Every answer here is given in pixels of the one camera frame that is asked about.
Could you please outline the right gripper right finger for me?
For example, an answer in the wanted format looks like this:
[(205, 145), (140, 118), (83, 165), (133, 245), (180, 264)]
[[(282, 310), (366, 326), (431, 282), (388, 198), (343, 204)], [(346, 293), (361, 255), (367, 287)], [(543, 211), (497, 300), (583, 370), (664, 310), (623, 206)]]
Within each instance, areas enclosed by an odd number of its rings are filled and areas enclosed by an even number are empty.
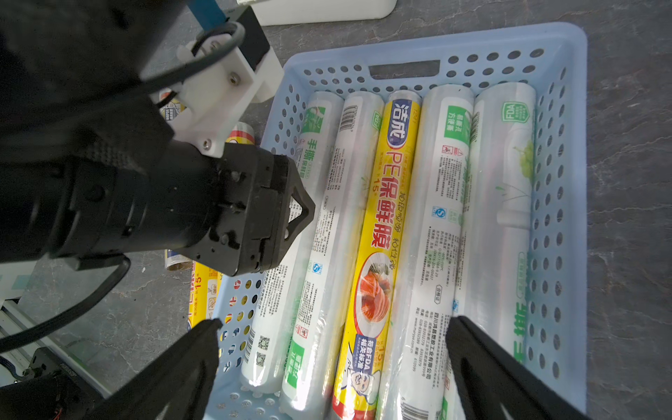
[(467, 419), (587, 418), (469, 318), (450, 320), (446, 346)]

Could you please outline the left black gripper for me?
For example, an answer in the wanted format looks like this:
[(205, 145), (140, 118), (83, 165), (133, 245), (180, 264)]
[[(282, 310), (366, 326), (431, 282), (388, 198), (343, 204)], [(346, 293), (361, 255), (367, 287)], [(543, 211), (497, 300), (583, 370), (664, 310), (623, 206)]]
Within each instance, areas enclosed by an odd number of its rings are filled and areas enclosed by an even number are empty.
[[(314, 218), (294, 161), (253, 145), (227, 143), (210, 187), (205, 234), (178, 253), (230, 277), (285, 260)], [(292, 201), (300, 208), (295, 217)]]

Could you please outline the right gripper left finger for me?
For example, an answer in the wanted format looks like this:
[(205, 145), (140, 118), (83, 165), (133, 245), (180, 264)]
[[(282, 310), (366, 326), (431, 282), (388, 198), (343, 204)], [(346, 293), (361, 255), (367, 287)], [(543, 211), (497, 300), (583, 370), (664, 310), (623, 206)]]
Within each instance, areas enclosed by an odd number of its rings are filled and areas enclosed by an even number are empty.
[(222, 322), (204, 320), (84, 418), (202, 419), (219, 367)]

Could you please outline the short yellow wrap roll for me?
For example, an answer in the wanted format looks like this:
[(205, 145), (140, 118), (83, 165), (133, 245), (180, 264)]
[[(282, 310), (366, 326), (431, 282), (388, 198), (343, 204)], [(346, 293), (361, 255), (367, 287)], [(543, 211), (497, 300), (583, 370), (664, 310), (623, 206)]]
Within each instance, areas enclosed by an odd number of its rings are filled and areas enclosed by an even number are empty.
[(227, 143), (240, 145), (256, 145), (255, 131), (246, 122), (238, 122), (226, 139)]

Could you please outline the blue plastic basket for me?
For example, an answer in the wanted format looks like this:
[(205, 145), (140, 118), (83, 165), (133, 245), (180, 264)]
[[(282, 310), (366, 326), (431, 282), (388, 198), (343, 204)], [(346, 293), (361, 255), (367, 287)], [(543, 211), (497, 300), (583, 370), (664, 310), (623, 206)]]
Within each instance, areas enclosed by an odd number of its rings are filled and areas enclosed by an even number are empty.
[[(572, 24), (417, 38), (306, 52), (285, 65), (262, 148), (294, 159), (311, 95), (344, 103), (355, 92), (381, 97), (461, 85), (476, 97), (506, 82), (530, 85), (534, 111), (525, 361), (520, 363), (577, 410), (586, 407), (586, 78), (587, 38)], [(215, 306), (220, 366), (206, 409), (209, 419), (293, 419), (281, 388), (260, 394), (241, 383), (241, 366), (264, 273), (225, 278)], [(447, 350), (439, 419), (464, 411)]]

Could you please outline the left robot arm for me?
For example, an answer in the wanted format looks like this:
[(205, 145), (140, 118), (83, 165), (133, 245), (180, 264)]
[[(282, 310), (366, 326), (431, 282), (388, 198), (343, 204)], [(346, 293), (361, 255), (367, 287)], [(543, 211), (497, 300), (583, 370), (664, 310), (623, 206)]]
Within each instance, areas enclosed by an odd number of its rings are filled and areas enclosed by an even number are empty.
[(283, 70), (253, 10), (1, 4), (1, 259), (77, 271), (175, 250), (278, 266), (315, 215), (297, 166), (228, 136)]

